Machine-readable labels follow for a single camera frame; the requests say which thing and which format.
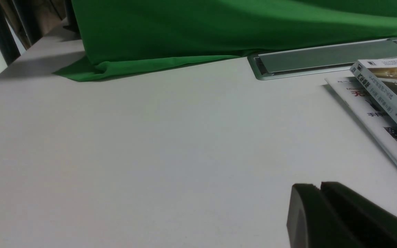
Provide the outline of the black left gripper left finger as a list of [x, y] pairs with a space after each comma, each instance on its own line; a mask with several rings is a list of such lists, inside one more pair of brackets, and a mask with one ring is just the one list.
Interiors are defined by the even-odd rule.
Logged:
[[315, 185], [292, 185], [286, 226], [291, 248], [357, 247], [357, 240]]

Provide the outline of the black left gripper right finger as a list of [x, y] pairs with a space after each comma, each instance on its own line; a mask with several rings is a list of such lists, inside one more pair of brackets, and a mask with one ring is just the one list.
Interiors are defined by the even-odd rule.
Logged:
[[321, 192], [366, 248], [397, 248], [397, 216], [339, 182], [322, 182]]

